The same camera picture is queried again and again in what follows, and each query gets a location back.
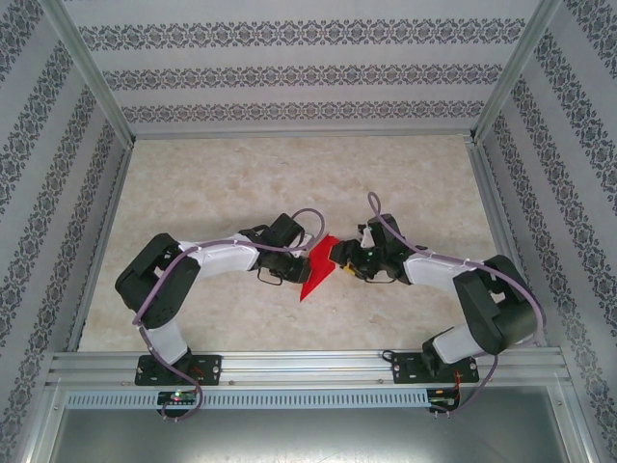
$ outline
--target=damask pattern stripe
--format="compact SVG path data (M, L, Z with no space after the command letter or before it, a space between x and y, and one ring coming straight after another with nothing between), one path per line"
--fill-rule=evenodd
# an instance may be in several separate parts
M25 162L32 155L72 66L67 49L58 41L0 153L0 216L5 213Z
M561 160L549 128L523 78L514 86L512 97L519 108L529 138L538 151L538 158L550 189L561 207L564 221L578 249L578 256L582 259L582 267L588 275L587 279L600 300L604 320L611 327L610 334L617 337L617 279L612 275L610 265L606 263L606 255L599 247L600 241L596 238L596 232L588 223L585 207L578 199L566 165Z
M610 76L617 79L617 14L613 8L606 0L567 0L566 5L604 61Z
M319 119L475 118L483 101L330 101L317 103L131 106L130 123L285 121Z
M14 0L0 21L0 82L4 82L42 18L36 0Z
M570 126L585 150L600 185L617 214L617 156L615 143L608 138L602 120L594 111L591 100L582 89L572 66L551 33L545 34L535 50L535 56L549 79Z
M542 262L542 269L549 283L552 299L565 327L568 342L575 354L575 362L582 372L585 391L591 399L592 407L595 408L596 421L603 430L609 453L613 458L617 458L617 411L613 407L615 401L609 395L608 383L602 378L603 371L598 366L598 356L592 349L592 340L589 338L585 325L580 321L580 313L577 302L572 296L571 285L562 270L559 255L554 250L545 218L538 206L538 200L533 193L516 142L503 114L496 118L493 131L499 142L510 178L516 186L518 199Z
M501 65L349 65L105 71L110 89L169 90L315 85L492 85Z
M19 376L15 378L16 386L9 393L9 406L4 410L4 419L0 424L0 429L2 429L0 461L11 461L14 446L18 442L17 438L24 424L27 407L32 400L32 389L40 373L40 362L43 352L49 345L49 340L53 334L57 312L65 295L70 272L77 257L77 250L81 244L81 239L84 236L88 217L96 197L96 190L103 176L114 139L114 130L106 122L97 141L90 167L86 173L75 210L65 234L65 240L54 265L51 283L48 285L45 296L40 302L37 323L30 335L25 359L19 366ZM116 169L114 185L120 173L120 166L121 163L119 163L119 167ZM104 215L107 214L111 198L110 194ZM96 242L101 235L101 231L99 230L96 235Z
M79 28L91 51L215 46L514 43L513 19L391 19L129 24Z
M28 217L28 226L19 239L19 249L14 253L15 259L9 264L4 286L0 289L0 347L5 346L6 337L13 328L13 319L16 317L23 292L37 263L40 248L56 212L56 206L64 191L70 168L84 138L95 104L93 94L86 87L79 96L37 195L34 211Z

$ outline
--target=enclosure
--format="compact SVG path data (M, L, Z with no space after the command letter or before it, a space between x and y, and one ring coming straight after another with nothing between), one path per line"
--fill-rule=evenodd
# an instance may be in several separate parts
M617 461L615 8L1 2L0 461ZM300 303L217 275L178 323L220 383L159 422L173 388L135 384L126 265L160 232L219 239L303 207L353 238L369 191L416 244L511 259L542 345L434 421L452 384L395 384L382 352L464 323L448 294L336 270Z

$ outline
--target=metal extrusion bar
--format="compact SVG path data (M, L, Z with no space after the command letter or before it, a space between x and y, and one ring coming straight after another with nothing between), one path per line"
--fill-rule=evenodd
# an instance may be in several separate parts
M452 383L395 385L391 365L382 351L223 352L220 385L206 390L324 390L447 388ZM141 353L58 353L46 379L46 389L68 391L146 390L135 386ZM477 359L484 377L493 357ZM489 386L554 386L569 383L559 348L522 348L499 356L499 368ZM169 390L170 388L150 388Z

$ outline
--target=aluminum frame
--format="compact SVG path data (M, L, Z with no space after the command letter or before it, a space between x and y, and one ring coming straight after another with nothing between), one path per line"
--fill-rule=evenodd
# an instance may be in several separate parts
M447 388L451 383L396 385L382 351L218 352L223 356L219 386L208 391L396 390ZM143 353L56 353L47 372L42 398L26 444L23 463L48 462L71 391L169 391L174 387L139 387L134 383ZM491 356L477 359L484 377ZM475 385L463 384L462 388ZM591 436L558 347L519 348L503 352L487 387L545 387L571 462L597 462Z

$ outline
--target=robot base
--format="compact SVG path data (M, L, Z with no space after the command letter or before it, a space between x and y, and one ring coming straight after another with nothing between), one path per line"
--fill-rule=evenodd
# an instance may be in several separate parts
M192 354L188 365L180 367L174 364L174 366L186 369L186 373L198 380L201 386L218 386L221 378L221 361L220 355ZM139 358L135 373L136 386L190 386L190 384L168 371L151 355L142 355Z

